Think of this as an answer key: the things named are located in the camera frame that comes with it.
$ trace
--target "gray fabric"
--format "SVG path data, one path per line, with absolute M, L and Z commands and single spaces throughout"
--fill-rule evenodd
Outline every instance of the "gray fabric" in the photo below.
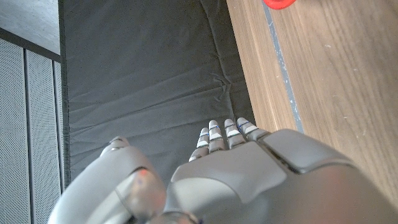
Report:
M 72 179 L 121 135 L 167 184 L 209 120 L 254 122 L 225 0 L 60 4 Z

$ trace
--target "gray robot hand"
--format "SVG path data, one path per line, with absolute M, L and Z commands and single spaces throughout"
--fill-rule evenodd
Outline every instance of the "gray robot hand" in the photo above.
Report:
M 165 215 L 151 223 L 173 211 L 203 223 L 398 223 L 397 210 L 333 148 L 293 130 L 268 133 L 244 118 L 224 126 L 227 144 L 216 121 L 202 129 L 167 188 Z

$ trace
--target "wooden surface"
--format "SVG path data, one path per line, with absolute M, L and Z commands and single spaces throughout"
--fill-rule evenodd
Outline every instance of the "wooden surface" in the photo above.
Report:
M 260 7 L 248 1 L 227 3 L 256 123 L 270 131 L 295 129 L 274 45 L 262 23 L 266 16 L 261 2 Z
M 269 129 L 259 117 L 268 93 L 260 92 L 283 89 L 274 80 L 276 65 L 253 65 L 269 66 L 275 55 L 262 3 L 227 2 L 256 122 Z M 398 3 L 297 0 L 271 16 L 305 134 L 352 158 L 398 207 Z M 251 84 L 257 79 L 272 84 Z M 292 119 L 287 99 L 278 100 L 285 106 L 275 120 Z

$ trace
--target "red object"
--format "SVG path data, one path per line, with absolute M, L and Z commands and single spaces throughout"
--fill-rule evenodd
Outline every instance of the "red object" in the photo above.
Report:
M 271 9 L 284 9 L 293 4 L 295 0 L 264 0 L 265 4 Z
M 141 173 L 141 175 L 147 175 L 147 170 L 142 169 L 142 170 L 140 171 L 140 173 Z

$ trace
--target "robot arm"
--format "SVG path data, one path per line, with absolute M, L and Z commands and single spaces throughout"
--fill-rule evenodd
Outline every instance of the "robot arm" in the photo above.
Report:
M 244 118 L 224 126 L 226 142 L 216 121 L 202 129 L 167 197 L 147 159 L 114 139 L 67 188 L 49 223 L 398 223 L 396 208 L 331 147 Z

